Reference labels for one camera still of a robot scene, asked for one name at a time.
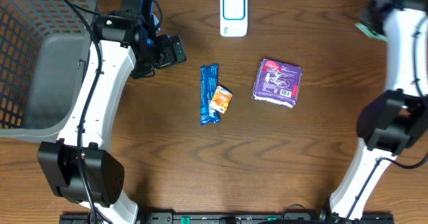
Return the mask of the mint green wipes packet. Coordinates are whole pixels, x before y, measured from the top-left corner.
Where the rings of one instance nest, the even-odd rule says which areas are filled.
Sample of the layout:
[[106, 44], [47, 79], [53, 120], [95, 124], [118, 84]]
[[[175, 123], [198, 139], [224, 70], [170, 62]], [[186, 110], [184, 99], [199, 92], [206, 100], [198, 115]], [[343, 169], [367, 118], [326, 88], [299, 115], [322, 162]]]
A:
[[355, 23], [354, 26], [357, 27], [367, 37], [369, 37], [371, 39], [377, 39], [377, 40], [380, 40], [380, 41], [388, 42], [388, 39], [384, 35], [381, 35], [381, 34], [377, 33], [376, 31], [374, 31], [371, 28], [367, 27], [363, 23]]

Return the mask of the blue biscuit packet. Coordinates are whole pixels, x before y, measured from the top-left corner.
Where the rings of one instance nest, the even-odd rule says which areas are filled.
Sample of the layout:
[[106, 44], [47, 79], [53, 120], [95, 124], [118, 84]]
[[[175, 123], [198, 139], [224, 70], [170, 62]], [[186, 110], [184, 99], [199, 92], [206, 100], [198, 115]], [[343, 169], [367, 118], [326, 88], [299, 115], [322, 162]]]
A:
[[210, 107], [211, 99], [218, 86], [219, 65], [211, 64], [200, 67], [201, 81], [201, 125], [219, 123], [221, 121], [218, 111]]

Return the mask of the orange tissue packet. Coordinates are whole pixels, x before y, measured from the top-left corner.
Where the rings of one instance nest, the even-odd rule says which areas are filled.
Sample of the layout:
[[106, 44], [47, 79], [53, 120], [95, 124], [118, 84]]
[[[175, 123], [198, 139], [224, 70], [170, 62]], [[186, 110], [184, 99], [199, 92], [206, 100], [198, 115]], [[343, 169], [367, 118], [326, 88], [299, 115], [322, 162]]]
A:
[[217, 86], [209, 106], [214, 110], [224, 114], [229, 106], [233, 94], [222, 86]]

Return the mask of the purple Carefree pad pack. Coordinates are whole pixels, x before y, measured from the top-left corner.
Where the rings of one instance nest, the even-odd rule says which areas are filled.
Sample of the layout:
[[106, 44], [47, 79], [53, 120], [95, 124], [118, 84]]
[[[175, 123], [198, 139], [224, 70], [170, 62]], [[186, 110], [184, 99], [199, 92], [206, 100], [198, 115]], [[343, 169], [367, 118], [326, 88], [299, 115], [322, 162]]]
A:
[[301, 67], [263, 59], [257, 71], [252, 96], [255, 100], [293, 108], [302, 78]]

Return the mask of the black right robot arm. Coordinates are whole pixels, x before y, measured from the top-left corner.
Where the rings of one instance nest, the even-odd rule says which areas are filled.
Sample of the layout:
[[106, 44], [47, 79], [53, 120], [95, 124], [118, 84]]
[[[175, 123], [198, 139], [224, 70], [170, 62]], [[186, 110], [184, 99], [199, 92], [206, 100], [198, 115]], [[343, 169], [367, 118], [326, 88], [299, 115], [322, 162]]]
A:
[[374, 222], [364, 206], [388, 166], [427, 162], [397, 162], [427, 131], [427, 0], [370, 0], [356, 27], [387, 44], [385, 88], [358, 117], [354, 158], [320, 218], [327, 223]]

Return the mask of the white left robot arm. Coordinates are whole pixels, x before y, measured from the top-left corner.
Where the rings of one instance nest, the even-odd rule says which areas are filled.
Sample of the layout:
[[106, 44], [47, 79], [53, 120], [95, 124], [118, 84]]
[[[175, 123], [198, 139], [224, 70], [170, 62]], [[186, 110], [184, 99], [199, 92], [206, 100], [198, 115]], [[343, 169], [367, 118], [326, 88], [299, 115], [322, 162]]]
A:
[[179, 35], [158, 31], [156, 0], [122, 0], [111, 15], [86, 24], [90, 58], [76, 103], [55, 142], [43, 141], [37, 159], [52, 193], [89, 209], [89, 223], [137, 223], [138, 204], [124, 192], [124, 167], [111, 153], [112, 126], [129, 78], [186, 61]]

